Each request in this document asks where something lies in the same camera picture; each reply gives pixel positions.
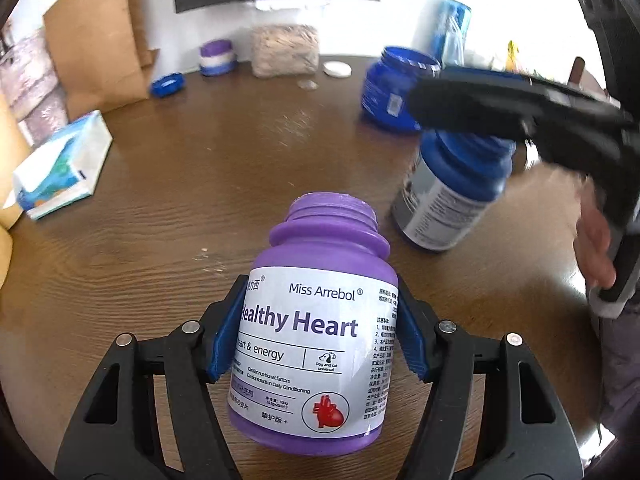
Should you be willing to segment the person's right hand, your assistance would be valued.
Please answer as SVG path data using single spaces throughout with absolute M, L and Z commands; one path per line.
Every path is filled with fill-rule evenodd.
M 608 289 L 615 283 L 616 271 L 608 256 L 611 242 L 611 230 L 597 206 L 593 183 L 590 179 L 585 180 L 579 192 L 579 218 L 573 248 L 588 290 L 593 287 Z

